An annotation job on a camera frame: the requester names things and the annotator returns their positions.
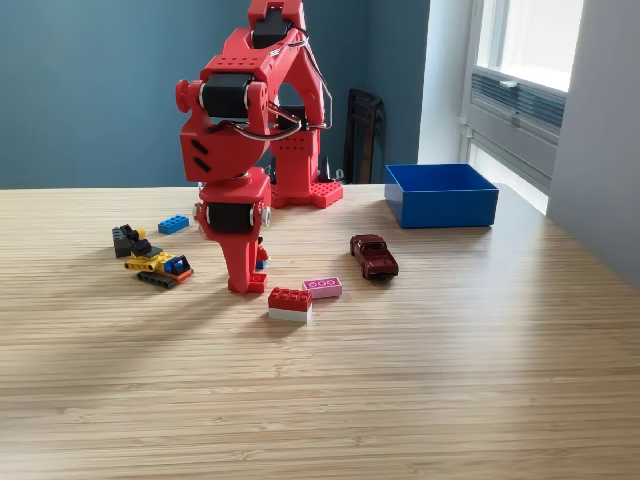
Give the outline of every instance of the blue wall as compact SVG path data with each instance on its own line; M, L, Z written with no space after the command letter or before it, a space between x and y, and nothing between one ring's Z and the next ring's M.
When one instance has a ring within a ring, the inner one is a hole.
M246 22L242 3L2 2L0 188L186 184L175 84Z
M429 0L370 1L367 89L383 99L387 116L374 181L382 181L382 160L418 162L428 23Z
M0 4L0 188L186 185L174 88L247 25L250 0ZM305 0L334 95L323 135L341 166L350 88L380 95L386 160L415 162L428 0Z

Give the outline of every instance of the red robot arm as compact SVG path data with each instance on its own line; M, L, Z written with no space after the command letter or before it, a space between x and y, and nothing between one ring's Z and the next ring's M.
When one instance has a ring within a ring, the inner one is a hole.
M308 44L302 0L253 0L249 23L199 80L178 83L176 103L191 111L180 134L187 180L206 183L196 220L222 246L229 288L261 293L266 276L255 273L255 259L269 207L325 208L342 198L342 186L318 178L320 131L331 127L323 89L330 94ZM278 105L284 82L302 98L302 110ZM269 145L277 165L273 189L262 169L252 168Z

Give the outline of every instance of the cable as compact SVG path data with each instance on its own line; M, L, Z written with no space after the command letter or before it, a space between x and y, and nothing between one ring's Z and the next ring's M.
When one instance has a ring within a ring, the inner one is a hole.
M320 82L322 82L322 88L327 94L327 97L329 97L329 124L327 125L326 123L322 123L320 125L309 125L309 129L329 130L333 126L333 95L331 95L331 91L329 90L327 80L324 78L324 75L322 75L322 72L320 71L320 67L316 63L315 58L313 58L313 54L311 53L311 50L309 48L309 32L307 32L304 28L300 28L300 27L293 27L293 28L295 28L296 30L298 30L300 33L304 35L305 37L304 40L298 43L301 43L304 45L305 56L307 57L307 60L309 60L309 63L311 64L313 69L315 70L316 75L318 75L318 78L320 78Z
M309 130L329 130L333 126L333 96L329 91L327 80L324 78L324 75L322 75L322 72L320 71L320 67L318 67L318 64L316 63L315 58L313 58L313 54L311 53L311 50L309 48L309 33L304 28L300 28L300 27L293 27L293 28L295 28L300 33L302 33L302 35L304 36L303 40L299 42L294 42L294 43L286 43L280 48L277 48L276 50L272 50L269 53L269 55L271 55L272 57L279 55L284 47L304 48L305 56L307 57L307 60L309 60L309 63L313 67L313 70L316 72L316 75L318 75L318 78L320 78L320 82L322 83L322 88L324 92L327 94L327 97L329 98L329 123L327 124L325 122L325 123L321 123L320 125L309 125L308 129ZM237 133L239 133L240 135L242 135L243 137L249 138L251 140L256 140L259 142L275 142L275 141L283 140L287 137L290 137L291 135L298 133L302 129L302 120L300 118L285 112L278 105L272 102L269 102L269 105L267 106L267 108L271 113L275 113L276 115L284 117L290 122L295 123L296 125L285 130L284 132L265 135L261 133L253 133L248 131L246 128L240 127L240 125L249 127L248 123L235 123L230 120L223 120L218 125L207 128L206 132L209 134L213 134L222 129L231 128L235 130Z
M213 127L209 127L206 129L206 132L209 134L213 134L216 133L224 128L231 128L233 130L235 130L236 132L238 132L240 135L242 135L243 137L249 138L251 140L256 140L259 142L275 142L278 140L283 140L287 137L290 137L291 135L298 133L301 129L302 129L302 120L300 120L298 117L295 117L287 112L285 112L284 110L282 110L280 107L278 107L275 103L269 102L269 105L267 106L267 108L269 109L269 111L271 113L275 113L276 115L280 115L284 118L286 118L287 120L289 120L290 122L295 123L296 125L294 125L293 127L285 130L284 132L280 132L280 133L276 133L276 134L269 134L269 135L265 135L262 133L253 133L250 132L244 128L240 128L239 125L244 125L246 127L249 126L249 124L247 123L234 123L230 120L223 120L221 121L218 125L215 125Z

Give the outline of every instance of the blue lego brick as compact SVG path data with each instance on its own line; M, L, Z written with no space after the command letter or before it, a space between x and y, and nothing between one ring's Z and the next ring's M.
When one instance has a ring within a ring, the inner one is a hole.
M182 275L187 270L191 270L191 265L189 265L184 255L181 257L173 257L164 264L164 272L169 275Z
M402 228L493 225L498 189L466 164L388 165L385 198Z
M172 235L189 226L189 219L182 215L165 220L158 225L158 231L165 235Z

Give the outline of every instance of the red toy car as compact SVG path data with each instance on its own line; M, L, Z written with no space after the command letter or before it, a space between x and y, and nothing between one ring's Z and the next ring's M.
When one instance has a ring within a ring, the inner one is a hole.
M387 244L378 235L356 235L351 239L351 255L358 259L362 277L367 280L389 280L399 269Z

